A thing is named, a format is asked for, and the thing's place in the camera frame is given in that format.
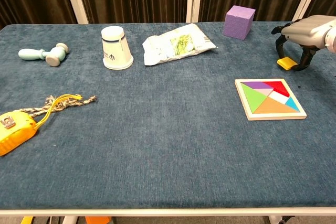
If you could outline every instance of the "snack package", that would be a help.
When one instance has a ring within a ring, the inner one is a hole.
[[[216,48],[195,24],[179,27],[159,36],[151,36],[142,44],[146,66],[179,60]]]

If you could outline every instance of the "rope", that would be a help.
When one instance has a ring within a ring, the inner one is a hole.
[[[29,114],[31,117],[36,117],[38,115],[42,115],[48,112],[48,110],[50,109],[52,103],[55,101],[55,97],[53,97],[52,95],[46,98],[46,103],[42,108],[25,108],[25,109],[19,109],[18,111],[23,111],[26,113],[30,113],[30,112],[35,112],[33,114]],[[90,97],[88,100],[84,100],[84,101],[78,101],[76,99],[73,98],[69,98],[67,100],[58,102],[52,109],[51,112],[55,112],[55,111],[61,111],[66,109],[67,107],[75,107],[75,106],[82,106],[82,105],[86,105],[89,104],[91,102],[95,102],[97,100],[97,97],[94,95],[92,97]]]

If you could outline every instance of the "wooden puzzle board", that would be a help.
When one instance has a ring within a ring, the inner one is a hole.
[[[284,79],[239,79],[235,84],[249,120],[307,117]]]

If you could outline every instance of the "blue carpet table surface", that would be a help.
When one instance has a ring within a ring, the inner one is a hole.
[[[151,67],[142,43],[184,24],[120,24],[134,57],[122,71],[102,62],[109,24],[5,27],[0,114],[49,95],[98,101],[53,113],[0,157],[0,209],[336,206],[336,57],[320,50],[308,69],[284,71],[270,32],[285,23],[253,22],[243,41],[198,23],[218,48]],[[56,68],[17,55],[58,42],[71,52]],[[247,120],[235,79],[269,78],[286,80],[305,120]]]

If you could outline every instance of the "white cup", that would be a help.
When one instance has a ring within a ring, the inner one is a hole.
[[[121,70],[133,63],[130,48],[125,37],[124,29],[120,26],[108,26],[101,31],[103,43],[103,62],[105,67]]]

